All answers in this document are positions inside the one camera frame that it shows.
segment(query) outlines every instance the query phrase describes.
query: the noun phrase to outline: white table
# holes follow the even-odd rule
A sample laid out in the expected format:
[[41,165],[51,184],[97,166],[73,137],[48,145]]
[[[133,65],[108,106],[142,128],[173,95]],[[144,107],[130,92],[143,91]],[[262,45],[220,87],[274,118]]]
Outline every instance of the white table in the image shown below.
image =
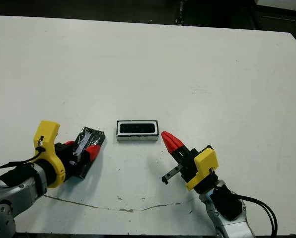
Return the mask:
[[[86,180],[48,190],[69,202],[42,197],[16,218],[19,232],[213,235],[182,178],[161,182],[176,164],[161,138],[116,141],[117,120],[157,119],[190,149],[211,144],[219,178],[269,204],[279,234],[296,234],[289,33],[0,16],[0,165],[32,156],[42,119],[61,124],[60,142],[85,125],[107,140]],[[265,212],[246,205],[255,234],[269,235]]]

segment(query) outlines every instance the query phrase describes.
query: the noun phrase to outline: rectangular black object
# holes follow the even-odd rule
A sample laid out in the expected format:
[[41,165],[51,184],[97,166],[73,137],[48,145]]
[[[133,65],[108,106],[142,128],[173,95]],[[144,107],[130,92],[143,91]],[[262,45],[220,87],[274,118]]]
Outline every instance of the rectangular black object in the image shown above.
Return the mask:
[[80,158],[80,161],[77,162],[79,166],[75,168],[74,176],[81,179],[84,179],[86,177],[88,170],[90,169],[95,160],[87,161],[87,163],[85,163],[85,161],[83,161],[83,151],[91,145],[101,146],[104,140],[105,134],[103,131],[88,128],[86,126],[81,130],[74,142],[74,153],[76,154],[77,158]]
[[158,140],[156,120],[119,120],[116,128],[117,140]]
[[83,127],[75,140],[75,152],[80,154],[83,150],[91,145],[102,145],[105,140],[103,131],[95,130],[88,127]]

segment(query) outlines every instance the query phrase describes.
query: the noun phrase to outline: black wire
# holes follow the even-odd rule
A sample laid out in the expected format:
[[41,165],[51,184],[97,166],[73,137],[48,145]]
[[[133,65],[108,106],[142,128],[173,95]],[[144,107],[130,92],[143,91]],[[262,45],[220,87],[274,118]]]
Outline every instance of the black wire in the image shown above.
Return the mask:
[[34,160],[34,159],[38,158],[42,154],[42,152],[45,151],[45,149],[43,147],[41,147],[41,146],[38,146],[35,149],[38,151],[38,153],[35,156],[33,156],[32,158],[30,158],[28,160],[24,160],[24,161],[12,161],[12,162],[9,162],[7,164],[1,165],[0,169],[11,168],[11,167],[15,167],[15,166],[18,166],[18,165],[23,165],[25,163],[30,162],[31,160]]
[[[277,230],[278,230],[277,218],[276,218],[273,210],[269,206],[267,206],[264,202],[262,202],[262,201],[260,201],[258,199],[252,198],[252,197],[242,196],[242,195],[238,195],[238,194],[231,194],[231,196],[234,196],[237,199],[242,199],[242,200],[245,200],[245,201],[256,203],[256,204],[260,205],[261,207],[263,207],[263,209],[267,212],[268,217],[270,218],[270,221],[271,221],[271,224],[272,224],[272,234],[271,234],[271,237],[273,237],[273,238],[276,237]],[[274,224],[272,222],[271,215],[269,214],[268,211],[271,213],[271,215],[273,217]]]

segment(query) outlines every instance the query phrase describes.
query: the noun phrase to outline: crack on table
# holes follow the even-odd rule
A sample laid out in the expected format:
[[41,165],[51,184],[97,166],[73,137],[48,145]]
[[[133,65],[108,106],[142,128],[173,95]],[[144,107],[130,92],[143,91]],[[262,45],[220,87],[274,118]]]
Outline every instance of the crack on table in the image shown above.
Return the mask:
[[106,207],[97,207],[97,206],[92,206],[92,205],[88,205],[88,204],[84,204],[84,203],[79,203],[79,202],[74,202],[74,201],[70,201],[70,200],[65,200],[65,199],[61,199],[58,197],[52,197],[52,196],[48,196],[48,195],[43,195],[44,197],[50,198],[50,199],[54,199],[60,202],[67,202],[67,203],[72,203],[75,205],[79,205],[79,206],[85,206],[85,207],[90,207],[90,208],[94,208],[94,209],[102,209],[102,210],[110,210],[110,211],[120,211],[120,212],[129,212],[129,213],[133,213],[134,211],[136,212],[143,212],[152,208],[156,208],[156,207],[165,207],[165,206],[172,206],[172,205],[182,205],[182,204],[187,204],[189,202],[191,202],[192,200],[194,200],[197,197],[194,197],[190,200],[188,200],[187,202],[184,203],[169,203],[169,204],[160,204],[160,205],[155,205],[152,207],[148,207],[145,209],[113,209],[113,208],[106,208]]

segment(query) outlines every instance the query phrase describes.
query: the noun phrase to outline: yellow plastic part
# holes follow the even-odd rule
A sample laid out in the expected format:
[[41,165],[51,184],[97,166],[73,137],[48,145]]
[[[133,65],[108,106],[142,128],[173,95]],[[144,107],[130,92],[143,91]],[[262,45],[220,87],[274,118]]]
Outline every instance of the yellow plastic part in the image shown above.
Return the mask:
[[209,147],[194,158],[194,163],[197,166],[198,172],[193,179],[186,184],[189,191],[219,166],[216,152]]
[[48,186],[49,188],[59,186],[64,182],[65,179],[64,165],[55,154],[54,148],[54,140],[58,134],[59,128],[60,124],[56,122],[42,120],[33,138],[34,148],[39,146],[38,143],[41,143],[41,146],[45,148],[45,151],[42,152],[41,155],[35,160],[47,160],[53,166],[53,169],[55,170],[55,173],[57,175],[55,182],[50,184]]

